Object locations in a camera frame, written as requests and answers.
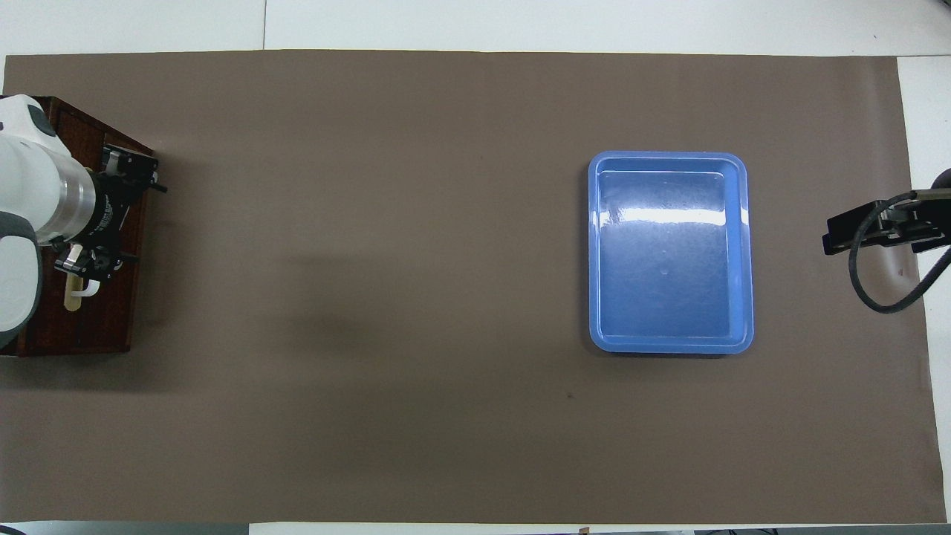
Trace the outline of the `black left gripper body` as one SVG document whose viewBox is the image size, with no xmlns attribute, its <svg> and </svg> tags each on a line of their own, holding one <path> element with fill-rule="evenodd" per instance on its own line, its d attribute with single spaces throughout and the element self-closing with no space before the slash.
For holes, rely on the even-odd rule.
<svg viewBox="0 0 951 535">
<path fill-rule="evenodd" d="M 88 250 L 104 248 L 115 257 L 133 257 L 123 250 L 121 230 L 130 207 L 138 200 L 138 183 L 132 174 L 108 174 L 88 172 L 95 196 L 92 216 L 75 235 L 76 244 Z"/>
</svg>

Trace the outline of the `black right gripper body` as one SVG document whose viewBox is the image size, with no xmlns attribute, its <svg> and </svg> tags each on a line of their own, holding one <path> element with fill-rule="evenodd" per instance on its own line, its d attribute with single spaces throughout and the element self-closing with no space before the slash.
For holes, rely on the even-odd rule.
<svg viewBox="0 0 951 535">
<path fill-rule="evenodd" d="M 914 198 L 891 203 L 880 216 L 882 247 L 910 244 L 913 253 L 950 244 L 950 193 L 916 192 Z"/>
</svg>

